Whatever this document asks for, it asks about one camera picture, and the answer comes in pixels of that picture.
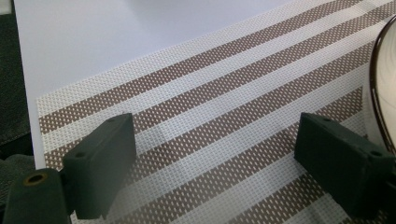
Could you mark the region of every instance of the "black plastic block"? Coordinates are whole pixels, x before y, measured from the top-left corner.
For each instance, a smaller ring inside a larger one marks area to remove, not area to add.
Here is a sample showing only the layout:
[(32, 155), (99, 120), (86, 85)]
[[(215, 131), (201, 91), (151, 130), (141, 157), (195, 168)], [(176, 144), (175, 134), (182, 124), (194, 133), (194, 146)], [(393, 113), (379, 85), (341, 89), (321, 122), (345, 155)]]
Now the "black plastic block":
[(106, 216), (135, 159), (132, 114), (108, 119), (64, 155), (78, 219)]
[(353, 217), (375, 217), (395, 159), (339, 123), (303, 113), (294, 158)]

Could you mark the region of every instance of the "perforated pattern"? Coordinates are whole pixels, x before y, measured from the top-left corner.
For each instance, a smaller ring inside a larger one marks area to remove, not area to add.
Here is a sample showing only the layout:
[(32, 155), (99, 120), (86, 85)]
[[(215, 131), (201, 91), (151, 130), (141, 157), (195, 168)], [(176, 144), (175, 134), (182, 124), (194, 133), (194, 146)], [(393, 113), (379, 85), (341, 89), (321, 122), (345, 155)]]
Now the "perforated pattern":
[[(394, 13), (390, 0), (298, 0), (84, 80), (87, 90), (76, 84), (44, 96), (46, 163), (61, 169), (64, 153), (94, 127), (132, 111), (138, 159), (106, 222), (277, 223), (304, 220), (307, 207), (325, 213), (325, 193), (292, 163), (299, 114), (364, 134), (361, 79)], [(77, 100), (67, 99), (73, 92)], [(351, 220), (331, 205), (336, 216), (326, 221)]]

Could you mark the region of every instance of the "dark gray bracket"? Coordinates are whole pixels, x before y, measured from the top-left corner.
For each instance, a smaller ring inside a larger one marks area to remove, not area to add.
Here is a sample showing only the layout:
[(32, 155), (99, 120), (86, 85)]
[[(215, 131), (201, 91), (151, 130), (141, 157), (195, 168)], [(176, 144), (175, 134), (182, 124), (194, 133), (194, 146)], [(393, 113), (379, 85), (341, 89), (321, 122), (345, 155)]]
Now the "dark gray bracket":
[(339, 123), (303, 113), (294, 158), (352, 217), (396, 211), (395, 157)]
[(37, 170), (16, 180), (4, 217), (11, 223), (69, 223), (106, 217), (136, 159), (132, 114), (106, 120), (64, 155), (61, 172)]

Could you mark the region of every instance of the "black clamp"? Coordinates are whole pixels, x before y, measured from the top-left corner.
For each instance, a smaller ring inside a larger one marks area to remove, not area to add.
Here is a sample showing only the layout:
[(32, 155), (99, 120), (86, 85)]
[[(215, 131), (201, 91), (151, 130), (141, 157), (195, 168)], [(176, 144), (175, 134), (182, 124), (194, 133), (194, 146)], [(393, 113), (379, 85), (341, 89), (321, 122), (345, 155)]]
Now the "black clamp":
[(352, 217), (396, 223), (395, 156), (336, 121), (303, 113), (294, 158)]
[(106, 120), (63, 157), (58, 172), (46, 168), (16, 180), (4, 223), (70, 223), (106, 217), (136, 159), (132, 114)]

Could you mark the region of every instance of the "circular frame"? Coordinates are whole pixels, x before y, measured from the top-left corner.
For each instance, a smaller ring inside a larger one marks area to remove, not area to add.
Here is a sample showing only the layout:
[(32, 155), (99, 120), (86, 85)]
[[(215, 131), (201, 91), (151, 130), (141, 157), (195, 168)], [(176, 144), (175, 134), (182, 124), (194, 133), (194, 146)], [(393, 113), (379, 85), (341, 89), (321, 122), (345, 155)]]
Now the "circular frame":
[(370, 91), (370, 98), (374, 108), (375, 120), (378, 125), (378, 129), (381, 133), (382, 139), (388, 151), (395, 151), (395, 146), (393, 141), (390, 137), (387, 124), (385, 123), (384, 117), (382, 115), (381, 106), (379, 104), (379, 95), (376, 83), (376, 67), (378, 61), (378, 54), (381, 50), (381, 46), (383, 44), (383, 40), (385, 35), (388, 33), (390, 27), (396, 22), (396, 16), (394, 16), (381, 30), (379, 33), (378, 38), (375, 41), (375, 45), (372, 52), (372, 57), (370, 60), (370, 80), (369, 80), (369, 91)]

